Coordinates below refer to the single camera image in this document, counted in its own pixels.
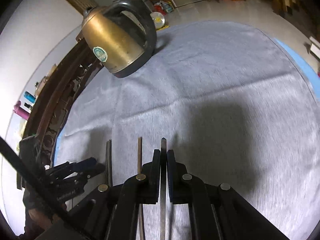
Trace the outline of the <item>left hand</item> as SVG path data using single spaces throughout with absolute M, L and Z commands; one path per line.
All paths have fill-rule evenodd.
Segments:
M 37 208 L 26 209 L 24 236 L 27 239 L 35 239 L 60 219 L 61 218 L 55 213 L 48 215 Z

